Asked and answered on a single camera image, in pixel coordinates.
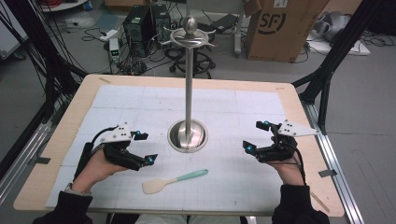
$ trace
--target hand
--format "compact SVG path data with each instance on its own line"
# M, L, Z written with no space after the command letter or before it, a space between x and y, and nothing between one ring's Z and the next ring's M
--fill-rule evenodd
M280 178L285 185L296 185L303 186L304 180L300 172L298 164L300 160L298 159L297 152L294 152L293 157L285 161L269 161L268 165L274 167L277 170Z
M92 155L84 170L75 179L72 190L79 193L90 193L92 186L97 182L125 170L128 169L107 161L105 153L100 149Z

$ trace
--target floor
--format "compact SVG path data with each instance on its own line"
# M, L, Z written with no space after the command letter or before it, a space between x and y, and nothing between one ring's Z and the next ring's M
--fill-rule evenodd
M58 13L57 17L64 18L67 14L77 12L80 11L66 10ZM208 23L201 11L194 13L199 21ZM109 16L103 7L88 14L95 21L103 20L104 15ZM106 32L109 25L117 29L126 14L113 11L110 16L114 19L114 15L116 19L112 24L103 22L102 27L107 26L103 31ZM67 48L90 73L108 72L108 57L103 43L97 40L82 41L81 38L86 35L84 31L86 29L73 29L70 34L64 32ZM315 71L325 58L311 50L303 63L255 62L248 61L244 51L239 58L233 55L231 35L216 35L214 44L216 47L212 48L212 52L207 52L217 65L210 71L214 79L291 83ZM396 223L396 177L393 173L396 170L393 142L396 138L393 132L396 121L391 118L396 111L396 88L393 86L396 83L396 47L366 47L371 51L369 56L347 56L332 78L327 132L364 222L391 224ZM156 59L161 59L160 52L156 55ZM302 54L297 61L304 61L306 57L306 54ZM154 67L169 60L165 58L158 63L150 60L145 62L148 67ZM180 72L170 73L170 65L166 63L150 69L143 76L183 77ZM44 92L29 59L1 62L0 102L0 159L3 159L44 102ZM43 215L16 211L12 207L31 169L29 165L6 198L2 195L4 201L1 201L3 203L0 206L0 223L30 223L34 217ZM94 223L105 223L104 215L90 216ZM345 217L332 218L331 222L348 223ZM270 223L270 219L260 217L258 223Z

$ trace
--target stand base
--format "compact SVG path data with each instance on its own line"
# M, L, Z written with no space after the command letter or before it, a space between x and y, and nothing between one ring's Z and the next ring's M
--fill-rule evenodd
M168 132L168 141L179 152L191 153L202 149L207 142L207 129L198 120L191 120L191 133L186 135L186 120L173 124Z

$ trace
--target black sleeve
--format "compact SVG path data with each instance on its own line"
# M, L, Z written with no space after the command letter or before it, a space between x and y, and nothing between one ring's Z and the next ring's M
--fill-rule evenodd
M86 213L92 196L59 192L58 203L52 212L38 217L33 224L92 224Z
M330 224L329 218L312 207L308 186L283 185L273 224Z

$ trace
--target teal spoon handle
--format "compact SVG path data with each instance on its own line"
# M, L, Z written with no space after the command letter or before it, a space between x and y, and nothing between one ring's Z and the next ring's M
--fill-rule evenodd
M177 178L177 181L180 180L186 180L186 179L191 179L191 178L195 178L197 176L201 176L201 175L206 175L209 171L207 169L204 170L199 170L199 171L195 171L186 175L181 175Z

